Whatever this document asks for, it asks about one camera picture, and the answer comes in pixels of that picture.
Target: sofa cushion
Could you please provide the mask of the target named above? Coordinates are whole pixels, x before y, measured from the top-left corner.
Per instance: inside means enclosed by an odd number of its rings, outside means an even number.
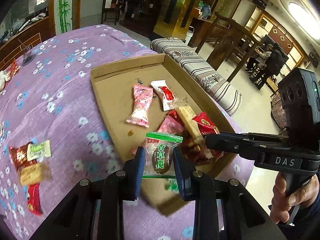
[[[230,116],[239,108],[242,95],[209,63],[177,38],[156,39],[151,49],[174,59]]]

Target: floral tablecloth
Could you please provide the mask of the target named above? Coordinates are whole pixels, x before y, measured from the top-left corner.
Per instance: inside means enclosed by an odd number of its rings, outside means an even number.
[[[36,58],[21,67],[0,94],[0,123],[4,127],[0,214],[17,239],[29,239],[80,179],[104,179],[122,166],[96,105],[90,70],[155,52],[125,33],[97,25],[44,41],[33,48],[33,53]],[[21,65],[22,57],[17,63]],[[40,184],[43,215],[36,216],[27,209],[27,188],[18,184],[8,148],[47,139],[52,157],[45,161],[53,179]],[[246,184],[252,167],[252,162],[236,157],[220,179],[235,177]],[[141,198],[124,204],[127,240],[191,239],[193,220],[194,203],[170,217],[161,216]]]

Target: cardboard box lid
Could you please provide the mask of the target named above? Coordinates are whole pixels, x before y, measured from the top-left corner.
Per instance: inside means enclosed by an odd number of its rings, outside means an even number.
[[[188,104],[196,114],[204,111],[220,131],[234,132],[209,95],[168,55],[154,54],[112,62],[92,69],[90,75],[103,121],[123,161],[133,158],[131,150],[142,145],[146,133],[157,130],[167,114],[154,93],[148,111],[149,128],[125,122],[133,110],[133,86],[137,83],[150,87],[153,80],[166,80],[175,96],[188,98]],[[214,165],[203,165],[199,170],[216,177],[234,156],[225,154]],[[141,189],[152,206],[169,215],[185,202],[179,195],[166,191],[166,183],[166,179],[143,179]]]

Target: white bucket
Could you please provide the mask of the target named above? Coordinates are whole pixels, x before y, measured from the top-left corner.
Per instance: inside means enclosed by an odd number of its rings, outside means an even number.
[[[193,32],[195,31],[194,27],[190,26],[189,29],[192,28],[193,31],[188,30],[187,36],[186,36],[186,42],[185,44],[188,45],[189,41],[191,40],[191,37],[193,36]]]

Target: finger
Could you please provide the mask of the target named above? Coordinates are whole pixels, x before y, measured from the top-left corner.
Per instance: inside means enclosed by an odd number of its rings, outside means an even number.
[[[289,211],[291,206],[288,205],[288,197],[285,195],[285,193],[281,194],[276,185],[273,186],[272,191],[276,205],[284,211]]]
[[[285,188],[287,187],[287,183],[285,182],[285,179],[284,179],[281,172],[279,172],[276,177],[275,185],[281,194],[285,192]]]
[[[288,198],[288,204],[290,206],[296,206],[302,204],[302,207],[310,206],[315,200],[319,192],[319,180],[314,175],[307,185],[298,189],[295,193],[291,194]]]
[[[274,199],[271,201],[272,203],[272,209],[270,212],[270,217],[275,223],[278,223],[279,221],[287,222],[289,220],[289,213],[285,210],[280,209],[277,205]]]

